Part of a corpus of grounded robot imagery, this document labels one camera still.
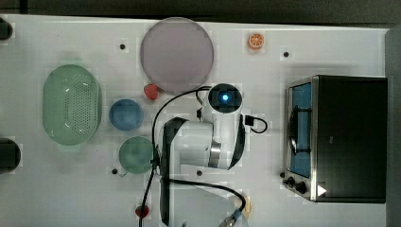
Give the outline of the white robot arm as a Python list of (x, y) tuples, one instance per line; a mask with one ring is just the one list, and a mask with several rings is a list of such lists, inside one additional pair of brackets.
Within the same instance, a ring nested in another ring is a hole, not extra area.
[(229, 170), (246, 147), (243, 97), (231, 84), (220, 83), (207, 90), (200, 119), (173, 117), (158, 133), (160, 215), (165, 227), (244, 227), (242, 207), (211, 193), (211, 188), (235, 194), (226, 186), (188, 181), (182, 166)]

